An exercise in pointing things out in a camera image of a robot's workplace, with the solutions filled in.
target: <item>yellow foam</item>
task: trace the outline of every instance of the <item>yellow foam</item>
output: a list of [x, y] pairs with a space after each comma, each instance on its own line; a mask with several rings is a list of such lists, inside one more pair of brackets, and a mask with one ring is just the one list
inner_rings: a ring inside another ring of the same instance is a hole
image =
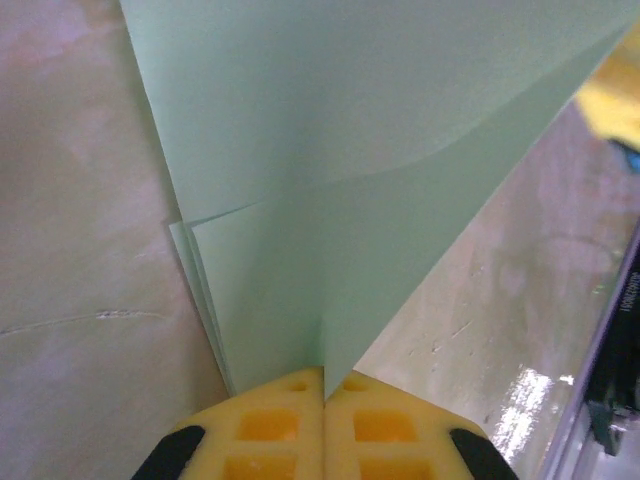
[[471, 479], [449, 437], [474, 423], [352, 372], [323, 402], [321, 368], [204, 410], [175, 431], [206, 433], [181, 480]]
[[181, 480], [323, 478], [323, 376], [310, 368], [204, 410], [175, 430], [206, 435]]
[[474, 423], [352, 372], [324, 412], [325, 478], [472, 479], [448, 432]]
[[578, 90], [576, 100], [596, 135], [640, 150], [640, 23]]

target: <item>black part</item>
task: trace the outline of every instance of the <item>black part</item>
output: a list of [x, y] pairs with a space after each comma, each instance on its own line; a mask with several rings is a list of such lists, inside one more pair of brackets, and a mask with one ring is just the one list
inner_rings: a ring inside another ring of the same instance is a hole
[[164, 437], [131, 480], [178, 480], [204, 437], [204, 428], [191, 425]]
[[489, 440], [464, 428], [449, 431], [460, 456], [475, 480], [518, 480]]
[[608, 455], [620, 449], [621, 432], [611, 428], [616, 413], [639, 408], [640, 248], [631, 255], [629, 270], [620, 274], [624, 276], [621, 293], [608, 319], [585, 395], [594, 438]]

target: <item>scratch mark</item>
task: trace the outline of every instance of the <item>scratch mark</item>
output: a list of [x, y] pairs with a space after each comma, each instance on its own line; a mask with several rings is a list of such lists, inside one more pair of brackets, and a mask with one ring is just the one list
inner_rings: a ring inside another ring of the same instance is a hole
[[56, 327], [60, 325], [67, 325], [69, 323], [75, 323], [81, 320], [117, 320], [127, 319], [134, 317], [151, 317], [160, 320], [169, 320], [168, 317], [160, 315], [159, 313], [144, 312], [140, 310], [102, 310], [92, 314], [77, 315], [74, 317], [59, 318], [56, 320], [49, 320], [46, 322], [32, 323], [30, 325], [19, 325], [15, 327], [8, 327], [0, 330], [0, 339], [13, 335], [14, 333], [30, 332], [40, 328]]
[[471, 325], [472, 323], [473, 323], [473, 320], [469, 320], [467, 323], [465, 323], [463, 326], [461, 326], [458, 330], [453, 332], [453, 335], [451, 335], [451, 340], [453, 340], [458, 335], [460, 335], [463, 331], [465, 331], [467, 329], [467, 327], [469, 327], [469, 325]]

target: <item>square hole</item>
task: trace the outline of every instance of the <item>square hole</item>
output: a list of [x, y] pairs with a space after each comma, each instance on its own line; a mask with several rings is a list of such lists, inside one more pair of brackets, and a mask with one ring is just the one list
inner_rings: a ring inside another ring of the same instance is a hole
[[242, 419], [238, 440], [293, 441], [298, 437], [298, 415], [291, 410], [255, 410]]
[[360, 460], [360, 480], [433, 480], [433, 470], [426, 461], [415, 459]]
[[367, 390], [367, 386], [364, 382], [355, 380], [353, 378], [347, 378], [342, 383], [342, 388], [347, 392], [365, 392]]
[[295, 382], [289, 385], [288, 390], [290, 392], [304, 392], [307, 390], [307, 384], [303, 381]]
[[408, 415], [394, 410], [364, 410], [353, 416], [357, 442], [416, 442]]
[[293, 480], [296, 458], [284, 455], [234, 455], [224, 465], [223, 480]]

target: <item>folded paper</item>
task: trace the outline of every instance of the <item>folded paper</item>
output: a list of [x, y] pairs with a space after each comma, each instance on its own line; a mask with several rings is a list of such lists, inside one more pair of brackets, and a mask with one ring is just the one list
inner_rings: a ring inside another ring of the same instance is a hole
[[587, 3], [122, 1], [232, 392], [351, 371], [638, 9]]

